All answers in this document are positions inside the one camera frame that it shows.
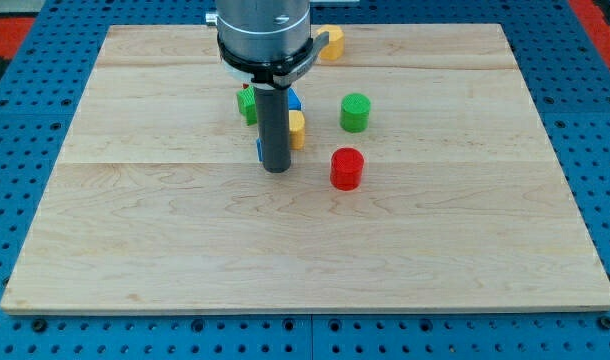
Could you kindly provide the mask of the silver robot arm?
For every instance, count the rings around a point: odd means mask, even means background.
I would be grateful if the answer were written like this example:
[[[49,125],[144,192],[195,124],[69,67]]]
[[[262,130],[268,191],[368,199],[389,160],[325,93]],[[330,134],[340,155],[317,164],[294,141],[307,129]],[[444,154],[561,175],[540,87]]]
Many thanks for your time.
[[[313,62],[308,0],[216,0],[217,45],[237,80],[286,89]]]

